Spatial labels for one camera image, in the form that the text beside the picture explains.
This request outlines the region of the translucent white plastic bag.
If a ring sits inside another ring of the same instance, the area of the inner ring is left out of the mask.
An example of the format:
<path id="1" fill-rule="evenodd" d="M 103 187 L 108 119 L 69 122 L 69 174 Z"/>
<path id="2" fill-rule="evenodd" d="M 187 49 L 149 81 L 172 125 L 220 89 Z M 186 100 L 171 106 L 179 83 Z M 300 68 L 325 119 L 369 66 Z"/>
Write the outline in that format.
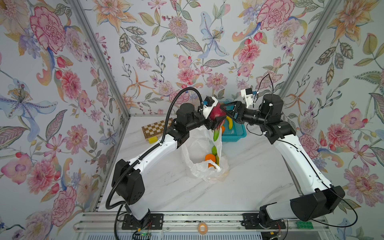
<path id="1" fill-rule="evenodd" d="M 211 184 L 224 181 L 229 174 L 229 163 L 223 153 L 222 131 L 217 141 L 214 142 L 213 137 L 213 130 L 200 127 L 190 132 L 189 139 L 181 147 L 188 176 Z M 212 153 L 213 146 L 218 152 L 216 163 L 205 161 L 205 156 Z"/>

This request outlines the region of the red dragon fruit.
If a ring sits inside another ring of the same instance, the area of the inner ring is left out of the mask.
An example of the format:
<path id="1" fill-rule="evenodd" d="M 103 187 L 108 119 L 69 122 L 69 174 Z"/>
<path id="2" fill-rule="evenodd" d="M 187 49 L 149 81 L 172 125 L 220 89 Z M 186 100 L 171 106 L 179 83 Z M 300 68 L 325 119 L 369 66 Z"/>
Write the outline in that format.
<path id="1" fill-rule="evenodd" d="M 227 117 L 227 114 L 221 108 L 221 103 L 218 103 L 213 110 L 211 111 L 209 118 L 214 122 L 213 131 L 214 131 L 214 142 L 218 140 L 220 132 L 222 131 L 222 125 Z"/>

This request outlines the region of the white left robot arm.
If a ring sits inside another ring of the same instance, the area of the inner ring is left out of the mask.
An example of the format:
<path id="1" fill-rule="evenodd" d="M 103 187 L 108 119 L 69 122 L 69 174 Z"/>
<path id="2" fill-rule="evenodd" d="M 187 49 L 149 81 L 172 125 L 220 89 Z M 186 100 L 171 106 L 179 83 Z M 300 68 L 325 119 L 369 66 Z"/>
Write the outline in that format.
<path id="1" fill-rule="evenodd" d="M 145 193 L 145 175 L 167 155 L 178 149 L 190 136 L 190 132 L 209 122 L 212 107 L 204 103 L 198 111 L 191 104 L 182 104 L 177 117 L 170 122 L 164 121 L 162 138 L 142 154 L 129 161 L 121 159 L 116 163 L 112 190 L 105 207 L 108 210 L 118 206 L 127 206 L 131 215 L 138 221 L 150 215 L 148 204 L 141 198 Z"/>

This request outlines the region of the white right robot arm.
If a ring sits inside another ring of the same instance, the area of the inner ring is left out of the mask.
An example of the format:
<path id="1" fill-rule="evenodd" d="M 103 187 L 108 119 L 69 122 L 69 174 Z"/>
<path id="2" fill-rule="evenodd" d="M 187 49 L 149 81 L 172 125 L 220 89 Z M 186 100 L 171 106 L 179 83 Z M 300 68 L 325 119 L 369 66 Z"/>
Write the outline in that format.
<path id="1" fill-rule="evenodd" d="M 222 110 L 238 124 L 257 125 L 263 135 L 282 155 L 294 179 L 299 197 L 260 207 L 259 224 L 264 228 L 284 219 L 313 220 L 334 212 L 345 192 L 334 186 L 313 163 L 290 123 L 282 120 L 283 100 L 266 94 L 260 107 L 250 109 L 253 97 L 246 96 L 245 103 L 235 101 Z"/>

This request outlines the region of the wooden chess board box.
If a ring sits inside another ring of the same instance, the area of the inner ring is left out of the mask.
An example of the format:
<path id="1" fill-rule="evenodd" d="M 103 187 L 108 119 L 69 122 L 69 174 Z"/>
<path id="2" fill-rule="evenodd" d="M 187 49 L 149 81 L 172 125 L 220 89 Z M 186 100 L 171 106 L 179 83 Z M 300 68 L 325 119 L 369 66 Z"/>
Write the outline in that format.
<path id="1" fill-rule="evenodd" d="M 149 125 L 142 126 L 142 131 L 144 138 L 148 141 L 150 138 L 157 137 L 158 139 L 162 137 L 165 127 L 165 120 L 161 120 Z"/>

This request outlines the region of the teal plastic basket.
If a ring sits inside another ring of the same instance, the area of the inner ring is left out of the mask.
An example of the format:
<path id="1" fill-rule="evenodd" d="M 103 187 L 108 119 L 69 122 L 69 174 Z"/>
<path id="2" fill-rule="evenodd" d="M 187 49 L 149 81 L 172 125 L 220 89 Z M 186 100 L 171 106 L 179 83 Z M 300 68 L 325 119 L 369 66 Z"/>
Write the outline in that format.
<path id="1" fill-rule="evenodd" d="M 243 139 L 247 136 L 246 127 L 244 125 L 234 122 L 232 130 L 229 130 L 228 121 L 225 120 L 223 126 L 226 128 L 225 132 L 222 134 L 223 142 L 237 142 L 240 139 Z"/>

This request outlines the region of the yellow banana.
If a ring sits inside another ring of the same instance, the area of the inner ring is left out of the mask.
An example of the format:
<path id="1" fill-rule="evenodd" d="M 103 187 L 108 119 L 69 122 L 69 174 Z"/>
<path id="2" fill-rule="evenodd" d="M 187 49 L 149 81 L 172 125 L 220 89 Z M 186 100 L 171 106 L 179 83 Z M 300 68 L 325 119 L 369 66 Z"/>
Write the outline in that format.
<path id="1" fill-rule="evenodd" d="M 228 121 L 229 130 L 232 130 L 234 126 L 233 119 L 227 116 L 226 120 Z"/>

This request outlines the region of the beige tape roll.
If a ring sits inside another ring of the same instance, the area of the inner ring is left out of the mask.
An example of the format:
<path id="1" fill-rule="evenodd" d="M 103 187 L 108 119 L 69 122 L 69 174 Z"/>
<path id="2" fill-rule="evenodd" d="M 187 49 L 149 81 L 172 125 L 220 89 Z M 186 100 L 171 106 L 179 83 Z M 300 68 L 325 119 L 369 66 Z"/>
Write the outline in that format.
<path id="1" fill-rule="evenodd" d="M 206 235 L 208 232 L 208 225 L 204 222 L 201 222 L 198 224 L 197 230 L 200 235 Z"/>

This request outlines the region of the green toy brick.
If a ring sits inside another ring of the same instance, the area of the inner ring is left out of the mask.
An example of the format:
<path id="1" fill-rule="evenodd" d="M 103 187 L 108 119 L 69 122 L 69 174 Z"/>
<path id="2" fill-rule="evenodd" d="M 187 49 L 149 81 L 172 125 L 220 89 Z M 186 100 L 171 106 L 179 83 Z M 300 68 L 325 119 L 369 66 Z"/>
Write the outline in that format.
<path id="1" fill-rule="evenodd" d="M 312 222 L 297 221 L 297 228 L 301 230 L 313 230 L 314 226 Z"/>

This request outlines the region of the aluminium corner post right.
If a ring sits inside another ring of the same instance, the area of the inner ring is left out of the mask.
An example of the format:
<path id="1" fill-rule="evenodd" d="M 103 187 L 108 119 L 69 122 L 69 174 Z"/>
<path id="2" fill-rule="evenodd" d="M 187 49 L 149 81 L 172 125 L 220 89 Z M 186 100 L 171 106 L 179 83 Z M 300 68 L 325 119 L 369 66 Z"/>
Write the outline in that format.
<path id="1" fill-rule="evenodd" d="M 328 1 L 325 5 L 325 8 L 320 15 L 320 18 L 317 20 L 317 23 L 312 31 L 312 36 L 309 38 L 307 43 L 305 44 L 303 50 L 300 52 L 296 63 L 290 70 L 286 80 L 284 81 L 284 85 L 279 91 L 279 96 L 282 100 L 288 95 L 288 92 L 292 86 L 292 84 L 296 81 L 296 77 L 306 64 L 308 57 L 311 52 L 314 50 L 318 40 L 320 39 L 322 33 L 327 28 L 328 22 L 331 20 L 332 16 L 335 14 L 338 6 L 342 1 Z"/>

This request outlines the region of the aluminium corner post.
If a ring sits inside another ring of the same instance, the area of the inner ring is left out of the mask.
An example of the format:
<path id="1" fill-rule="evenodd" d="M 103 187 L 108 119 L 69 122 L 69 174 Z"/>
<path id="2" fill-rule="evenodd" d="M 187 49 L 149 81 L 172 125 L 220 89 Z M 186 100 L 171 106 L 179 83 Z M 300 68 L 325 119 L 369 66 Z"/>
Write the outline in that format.
<path id="1" fill-rule="evenodd" d="M 118 105 L 120 107 L 122 114 L 127 120 L 130 120 L 131 115 L 129 113 L 129 110 L 126 107 L 122 94 L 120 93 L 117 83 L 114 79 L 112 70 L 110 69 L 108 62 L 104 57 L 103 51 L 99 45 L 99 42 L 92 29 L 92 26 L 90 25 L 90 22 L 85 14 L 83 6 L 81 5 L 80 1 L 74 1 L 74 0 L 69 0 L 69 4 L 73 8 L 73 12 L 77 20 L 79 21 L 80 26 L 85 31 L 85 36 L 90 44 L 91 49 L 94 51 L 95 59 L 97 60 L 97 63 L 99 64 L 101 70 L 105 74 L 108 83 L 110 84 L 110 87 L 112 89 L 114 96 L 116 97 L 116 100 L 118 102 Z"/>
<path id="2" fill-rule="evenodd" d="M 305 44 L 303 50 L 300 52 L 296 63 L 290 70 L 286 80 L 284 81 L 284 85 L 279 91 L 279 96 L 282 100 L 288 95 L 288 92 L 292 86 L 292 84 L 296 81 L 296 77 L 306 64 L 308 57 L 311 52 L 314 50 L 318 40 L 320 39 L 322 33 L 327 28 L 328 22 L 331 20 L 332 16 L 335 14 L 338 6 L 342 1 L 328 1 L 325 5 L 325 8 L 320 15 L 320 18 L 317 20 L 317 23 L 312 31 L 312 36 L 309 38 L 307 43 Z"/>

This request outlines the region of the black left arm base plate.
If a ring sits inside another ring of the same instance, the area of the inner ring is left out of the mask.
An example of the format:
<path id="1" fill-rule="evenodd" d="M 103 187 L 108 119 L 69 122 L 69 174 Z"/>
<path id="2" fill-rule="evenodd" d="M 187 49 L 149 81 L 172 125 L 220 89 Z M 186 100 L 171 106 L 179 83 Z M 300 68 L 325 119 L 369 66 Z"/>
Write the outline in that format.
<path id="1" fill-rule="evenodd" d="M 122 230 L 162 230 L 164 214 L 153 214 L 148 212 L 142 220 L 136 219 L 133 215 L 126 214 L 123 219 Z"/>

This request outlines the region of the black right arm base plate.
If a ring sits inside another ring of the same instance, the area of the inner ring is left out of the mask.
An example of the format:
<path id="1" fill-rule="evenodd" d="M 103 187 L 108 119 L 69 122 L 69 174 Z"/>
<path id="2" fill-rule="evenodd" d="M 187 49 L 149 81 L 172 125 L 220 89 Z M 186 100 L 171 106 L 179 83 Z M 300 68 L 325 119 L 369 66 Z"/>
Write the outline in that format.
<path id="1" fill-rule="evenodd" d="M 242 214 L 243 220 L 241 225 L 246 230 L 281 230 L 286 229 L 287 226 L 284 220 L 272 220 L 267 213 L 267 206 L 260 207 L 256 213 L 244 213 Z"/>

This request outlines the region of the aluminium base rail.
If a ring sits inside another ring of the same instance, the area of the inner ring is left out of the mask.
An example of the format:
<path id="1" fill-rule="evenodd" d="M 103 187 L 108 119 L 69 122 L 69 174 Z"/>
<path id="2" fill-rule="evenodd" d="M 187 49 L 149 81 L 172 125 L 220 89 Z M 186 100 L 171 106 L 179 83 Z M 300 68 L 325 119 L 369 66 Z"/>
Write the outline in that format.
<path id="1" fill-rule="evenodd" d="M 255 212 L 155 212 L 151 223 L 137 231 L 127 215 L 84 214 L 74 225 L 76 240 L 332 240 L 325 219 L 312 226 L 278 220 L 272 227 L 255 222 Z"/>

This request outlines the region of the aluminium corner post left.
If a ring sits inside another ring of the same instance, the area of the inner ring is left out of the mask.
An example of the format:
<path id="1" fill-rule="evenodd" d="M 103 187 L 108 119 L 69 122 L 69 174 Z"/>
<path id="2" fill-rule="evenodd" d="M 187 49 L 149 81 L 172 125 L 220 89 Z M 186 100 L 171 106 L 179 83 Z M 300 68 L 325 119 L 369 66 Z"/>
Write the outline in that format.
<path id="1" fill-rule="evenodd" d="M 95 59 L 97 60 L 97 63 L 99 64 L 101 70 L 105 74 L 108 83 L 110 84 L 110 87 L 112 89 L 114 96 L 116 97 L 116 100 L 118 102 L 118 105 L 120 107 L 122 114 L 127 120 L 130 120 L 131 115 L 129 113 L 129 110 L 126 107 L 122 94 L 120 93 L 117 83 L 114 79 L 112 70 L 110 69 L 108 62 L 104 57 L 103 51 L 99 45 L 99 42 L 92 29 L 92 26 L 90 25 L 90 22 L 85 14 L 83 6 L 81 5 L 80 1 L 74 1 L 74 0 L 69 0 L 69 4 L 73 8 L 73 12 L 77 20 L 79 21 L 80 26 L 85 31 L 85 36 L 90 44 L 91 49 L 94 51 Z"/>

